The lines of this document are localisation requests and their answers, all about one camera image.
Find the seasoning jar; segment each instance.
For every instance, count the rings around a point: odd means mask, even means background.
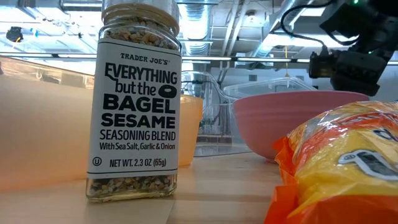
[[[163,197],[177,187],[179,16],[174,0],[103,0],[89,201]]]

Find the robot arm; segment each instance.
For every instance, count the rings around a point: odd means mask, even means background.
[[[388,6],[386,1],[375,1]],[[330,1],[320,27],[329,35],[338,32],[347,38],[358,36],[358,40],[348,50],[329,52],[323,46],[319,55],[312,53],[310,77],[330,77],[335,90],[374,96],[380,87],[377,82],[398,46],[398,18],[380,9],[372,1]]]

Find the air duct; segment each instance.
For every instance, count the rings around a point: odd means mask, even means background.
[[[179,4],[184,39],[205,40],[210,27],[210,5]],[[201,42],[185,42],[187,55],[208,55],[209,44]]]
[[[313,0],[285,0],[283,1],[280,11],[277,13],[267,17],[266,24],[262,28],[263,31],[263,38],[264,40],[262,43],[258,46],[258,48],[252,53],[252,57],[267,57],[269,52],[272,50],[272,48],[275,46],[274,41],[272,41],[272,38],[268,36],[268,34],[275,28],[275,26],[280,22],[280,18],[282,15],[289,10],[292,7],[295,6],[301,6],[301,5],[307,5],[311,4]],[[297,9],[289,13],[284,21],[285,26],[290,26],[290,29],[293,29],[294,23],[297,21],[297,19],[301,16],[305,9]]]

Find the jar lid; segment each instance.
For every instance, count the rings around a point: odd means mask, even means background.
[[[106,22],[110,17],[127,11],[152,11],[162,17],[161,22],[170,24],[175,29],[175,35],[180,31],[180,10],[174,0],[103,0],[102,19]]]

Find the ceiling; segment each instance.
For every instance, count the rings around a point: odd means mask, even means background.
[[[177,0],[177,2],[189,1],[206,2],[210,8],[207,36],[204,40],[196,40],[195,43],[208,45],[208,50],[203,52],[203,55],[222,55],[224,40],[228,34],[228,21],[231,20],[230,14],[236,0]],[[284,35],[280,29],[275,28],[271,33],[268,32],[269,34],[264,32],[268,24],[267,19],[279,13],[281,6],[283,7],[283,0],[245,1],[249,3],[246,8],[243,7],[244,0],[239,1],[233,29],[229,36],[231,45],[233,33],[238,30],[236,41],[231,48],[231,55],[240,54],[252,57],[252,52],[261,46],[265,37],[267,37],[267,45],[271,46],[268,57],[309,58],[314,50],[320,49],[316,42],[291,41],[290,37]],[[59,0],[35,0],[34,6],[23,7],[16,7],[18,0],[5,0],[5,3],[2,1],[0,3],[0,52],[95,54],[98,31],[102,26],[101,1],[64,0],[61,2],[64,3],[64,7],[60,6]],[[322,2],[325,0],[316,0],[313,4]],[[323,9],[304,10],[294,23],[294,32],[324,35],[318,28],[322,12]],[[244,13],[244,17],[239,29],[237,26],[241,13]],[[187,26],[184,27],[184,24],[186,23],[182,19],[180,23],[182,33],[178,38],[187,46],[187,43],[189,44],[192,40],[187,40]],[[12,26],[22,28],[24,40],[21,43],[6,39],[6,32]]]

